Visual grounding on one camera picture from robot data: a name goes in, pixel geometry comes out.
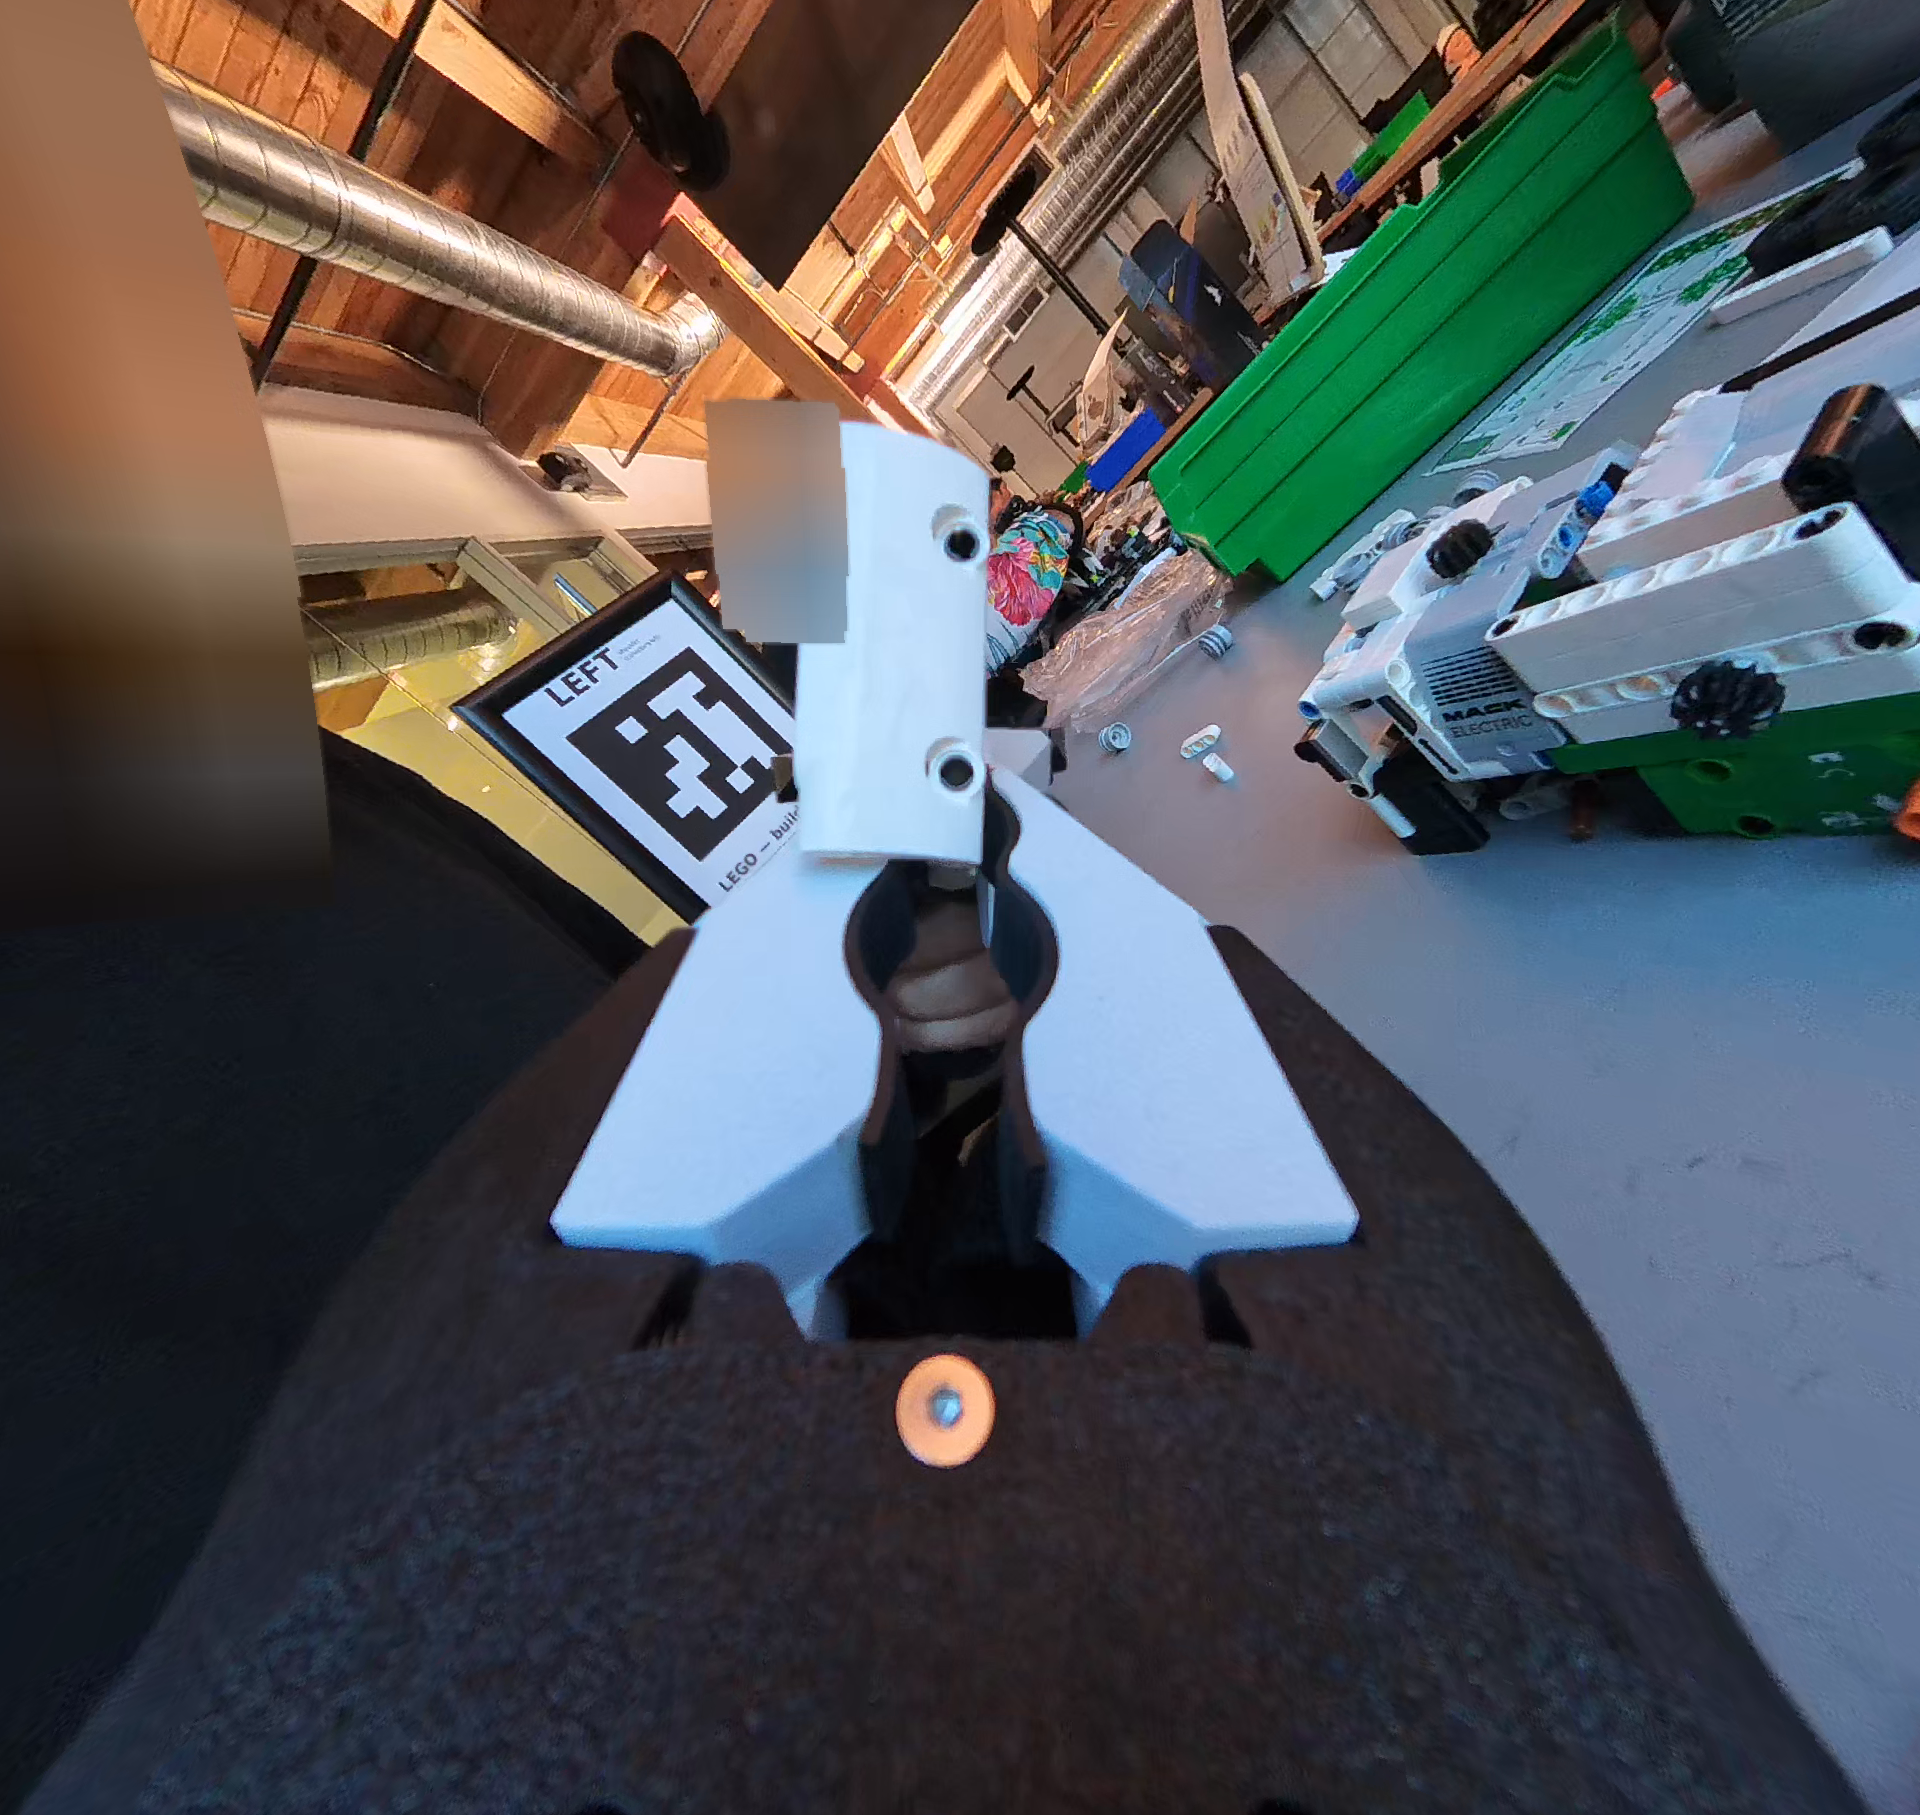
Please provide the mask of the pile of black lego tires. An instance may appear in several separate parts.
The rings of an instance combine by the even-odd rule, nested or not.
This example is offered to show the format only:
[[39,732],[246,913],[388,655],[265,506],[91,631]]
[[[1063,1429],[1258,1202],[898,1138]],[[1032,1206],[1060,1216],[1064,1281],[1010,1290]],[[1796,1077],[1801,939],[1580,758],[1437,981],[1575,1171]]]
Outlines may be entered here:
[[1858,171],[1788,201],[1748,242],[1755,277],[1775,277],[1871,231],[1898,236],[1917,223],[1917,92],[1867,128]]

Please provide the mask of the wooden background table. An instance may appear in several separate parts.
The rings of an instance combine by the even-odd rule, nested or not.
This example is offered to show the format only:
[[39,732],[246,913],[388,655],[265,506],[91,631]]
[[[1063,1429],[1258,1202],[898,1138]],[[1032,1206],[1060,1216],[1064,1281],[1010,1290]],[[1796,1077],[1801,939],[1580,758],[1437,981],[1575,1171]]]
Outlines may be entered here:
[[1358,192],[1318,229],[1318,240],[1328,245],[1363,214],[1379,210],[1395,189],[1416,176],[1421,165],[1455,138],[1466,124],[1480,115],[1500,94],[1534,62],[1547,45],[1562,34],[1594,0],[1544,0],[1520,23],[1509,28],[1498,45],[1480,52],[1479,62],[1454,80],[1440,101],[1417,124],[1402,145],[1358,189]]

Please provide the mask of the another person's forearm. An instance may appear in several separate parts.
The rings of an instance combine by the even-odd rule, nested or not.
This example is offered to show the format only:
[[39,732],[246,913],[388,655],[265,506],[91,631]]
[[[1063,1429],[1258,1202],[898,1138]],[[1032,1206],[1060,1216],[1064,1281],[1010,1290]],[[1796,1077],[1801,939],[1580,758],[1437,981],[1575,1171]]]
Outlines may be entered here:
[[987,674],[1034,642],[1067,581],[1086,523],[1074,506],[1008,499],[994,513],[987,554]]

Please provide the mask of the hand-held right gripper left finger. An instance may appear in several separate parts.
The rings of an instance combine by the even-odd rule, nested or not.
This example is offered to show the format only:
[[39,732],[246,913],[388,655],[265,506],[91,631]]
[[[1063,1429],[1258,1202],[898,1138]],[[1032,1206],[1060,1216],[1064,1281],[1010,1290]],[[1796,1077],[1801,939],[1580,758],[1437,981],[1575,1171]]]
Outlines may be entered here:
[[878,862],[781,853],[713,905],[548,1223],[568,1246],[755,1263],[806,1337],[868,1237],[857,1134],[880,1029],[845,937]]

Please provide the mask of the green printed sticker sheet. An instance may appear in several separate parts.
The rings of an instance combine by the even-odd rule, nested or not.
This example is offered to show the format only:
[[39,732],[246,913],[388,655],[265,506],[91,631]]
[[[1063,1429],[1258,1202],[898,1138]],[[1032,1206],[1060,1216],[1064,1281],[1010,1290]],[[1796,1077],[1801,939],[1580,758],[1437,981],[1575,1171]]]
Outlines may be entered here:
[[1858,170],[1862,161],[1853,159],[1796,191],[1662,242],[1538,368],[1454,435],[1430,470],[1443,475],[1558,453],[1619,388],[1659,361],[1746,278],[1743,251],[1767,223]]

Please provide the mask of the partly built lego truck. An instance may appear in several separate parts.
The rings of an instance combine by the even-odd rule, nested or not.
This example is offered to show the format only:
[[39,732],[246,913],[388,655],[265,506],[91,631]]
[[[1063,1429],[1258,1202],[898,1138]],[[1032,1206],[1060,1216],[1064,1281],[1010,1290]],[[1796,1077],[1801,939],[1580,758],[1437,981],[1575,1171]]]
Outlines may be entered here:
[[1683,395],[1641,449],[1421,526],[1295,753],[1417,855],[1615,795],[1650,832],[1916,843],[1916,395]]

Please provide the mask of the dark blue standing banner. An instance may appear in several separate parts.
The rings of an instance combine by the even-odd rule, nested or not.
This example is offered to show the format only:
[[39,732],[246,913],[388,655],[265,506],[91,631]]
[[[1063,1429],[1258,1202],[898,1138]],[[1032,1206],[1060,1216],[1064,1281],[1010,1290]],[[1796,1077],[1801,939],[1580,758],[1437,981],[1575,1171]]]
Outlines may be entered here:
[[1119,286],[1135,335],[1184,363],[1200,388],[1231,388],[1264,346],[1233,288],[1165,217],[1120,260]]

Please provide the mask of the white curved lego panel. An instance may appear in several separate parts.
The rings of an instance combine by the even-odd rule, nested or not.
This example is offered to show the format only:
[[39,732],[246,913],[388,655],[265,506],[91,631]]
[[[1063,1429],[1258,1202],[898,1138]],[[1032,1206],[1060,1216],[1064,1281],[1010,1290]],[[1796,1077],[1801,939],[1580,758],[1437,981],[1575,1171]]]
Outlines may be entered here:
[[842,422],[847,631],[799,649],[796,836],[828,865],[975,867],[987,758],[988,480],[968,457]]

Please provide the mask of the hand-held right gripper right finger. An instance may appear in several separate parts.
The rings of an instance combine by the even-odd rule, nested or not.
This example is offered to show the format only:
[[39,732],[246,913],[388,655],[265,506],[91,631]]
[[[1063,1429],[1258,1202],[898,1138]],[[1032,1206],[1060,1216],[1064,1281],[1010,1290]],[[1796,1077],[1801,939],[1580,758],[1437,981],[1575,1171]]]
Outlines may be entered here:
[[1051,937],[1020,1069],[1076,1332],[1144,1263],[1346,1244],[1357,1206],[1208,922],[1019,776],[994,784],[1006,890]]

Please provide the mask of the white standing poster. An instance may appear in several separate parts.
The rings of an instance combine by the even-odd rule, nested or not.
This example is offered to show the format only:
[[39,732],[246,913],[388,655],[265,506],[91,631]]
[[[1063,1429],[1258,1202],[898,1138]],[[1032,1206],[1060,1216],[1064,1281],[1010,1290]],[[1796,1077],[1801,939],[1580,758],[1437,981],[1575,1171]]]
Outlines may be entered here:
[[1282,312],[1326,281],[1326,255],[1260,86],[1236,64],[1227,0],[1190,0],[1190,9],[1220,184],[1268,305]]

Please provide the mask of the dark hanging ceiling panel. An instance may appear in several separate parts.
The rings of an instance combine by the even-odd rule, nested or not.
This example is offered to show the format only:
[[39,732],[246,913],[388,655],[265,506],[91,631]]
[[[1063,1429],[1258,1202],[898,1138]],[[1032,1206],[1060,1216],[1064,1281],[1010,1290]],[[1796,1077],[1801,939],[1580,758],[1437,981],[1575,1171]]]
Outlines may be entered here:
[[707,217],[785,282],[978,0],[773,0],[717,96]]

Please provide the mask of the black ceiling pipe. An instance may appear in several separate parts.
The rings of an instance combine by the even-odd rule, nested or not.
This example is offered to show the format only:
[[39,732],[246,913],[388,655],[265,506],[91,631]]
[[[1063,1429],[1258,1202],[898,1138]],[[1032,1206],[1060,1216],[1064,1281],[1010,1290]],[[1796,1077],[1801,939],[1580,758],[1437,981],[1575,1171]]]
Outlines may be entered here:
[[[370,149],[380,132],[380,125],[386,122],[393,103],[402,91],[405,75],[413,64],[413,54],[425,36],[427,23],[435,9],[436,0],[411,0],[408,15],[386,52],[383,68],[375,75],[375,82],[368,94],[365,107],[359,115],[359,122],[351,135],[344,157],[352,163],[363,163],[370,156]],[[300,305],[306,298],[306,291],[315,278],[317,262],[306,255],[299,255],[292,265],[286,286],[277,298],[275,309],[267,321],[267,327],[262,335],[262,342],[250,355],[250,388],[256,391],[264,388],[274,371],[277,352],[295,327]]]

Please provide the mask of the silver ventilation duct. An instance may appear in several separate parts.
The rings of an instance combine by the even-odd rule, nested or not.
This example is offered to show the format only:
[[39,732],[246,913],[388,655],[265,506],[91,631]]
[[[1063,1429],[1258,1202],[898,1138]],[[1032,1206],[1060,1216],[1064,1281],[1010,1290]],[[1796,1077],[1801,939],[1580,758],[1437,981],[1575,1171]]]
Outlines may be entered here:
[[[1220,0],[1242,23],[1264,0]],[[1044,249],[1063,265],[1092,242],[1139,182],[1154,156],[1203,101],[1192,0],[1149,0],[1092,92],[1064,128],[1046,141],[1051,171],[1023,212]],[[942,302],[934,335],[903,379],[903,397],[932,413],[966,373],[988,361],[1042,268],[1006,240]]]
[[309,685],[320,693],[506,645],[515,628],[506,609],[473,591],[306,606]]
[[587,274],[153,64],[203,217],[595,363],[670,381],[726,340],[683,296],[637,308]]

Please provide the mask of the clear plastic bag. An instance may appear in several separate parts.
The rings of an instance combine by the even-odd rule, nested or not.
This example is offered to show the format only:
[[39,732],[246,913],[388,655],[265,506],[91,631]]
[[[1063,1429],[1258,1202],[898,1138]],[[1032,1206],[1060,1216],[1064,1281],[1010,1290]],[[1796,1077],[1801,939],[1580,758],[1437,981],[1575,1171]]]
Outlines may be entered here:
[[1114,603],[1086,614],[1020,672],[1044,701],[1046,732],[1096,734],[1137,698],[1181,646],[1214,628],[1233,578],[1200,551],[1165,551]]

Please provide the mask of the white lego beam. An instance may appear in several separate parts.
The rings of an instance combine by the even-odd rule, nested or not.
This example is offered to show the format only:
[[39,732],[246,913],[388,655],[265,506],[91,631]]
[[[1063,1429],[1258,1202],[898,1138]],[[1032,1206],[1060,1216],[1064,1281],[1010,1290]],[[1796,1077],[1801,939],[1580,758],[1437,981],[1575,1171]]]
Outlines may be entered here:
[[1825,288],[1848,277],[1862,274],[1892,254],[1892,235],[1889,229],[1864,231],[1830,249],[1806,255],[1788,268],[1765,277],[1746,277],[1730,293],[1715,299],[1707,309],[1711,325],[1731,325],[1746,316],[1761,315],[1784,299],[1796,299]]

